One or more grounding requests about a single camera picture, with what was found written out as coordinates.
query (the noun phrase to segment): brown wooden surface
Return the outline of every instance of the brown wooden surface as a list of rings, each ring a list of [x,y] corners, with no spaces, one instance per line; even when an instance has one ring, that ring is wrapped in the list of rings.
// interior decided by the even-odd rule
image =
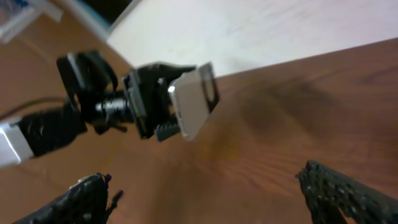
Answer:
[[[64,42],[73,37],[68,30],[52,31]],[[37,35],[30,35],[33,46]],[[67,47],[59,46],[46,52],[63,54]],[[33,70],[34,63],[25,66]],[[3,86],[20,86],[6,88],[3,95],[15,93],[18,100],[7,100],[2,111],[63,94],[56,68],[50,71],[3,77]],[[65,149],[0,170],[1,223],[95,172],[113,176],[111,194],[126,193],[110,223],[310,223],[294,178],[309,159],[398,198],[398,39],[244,72],[218,84],[221,101],[194,141],[141,141],[134,126],[127,134],[102,136],[91,129]]]

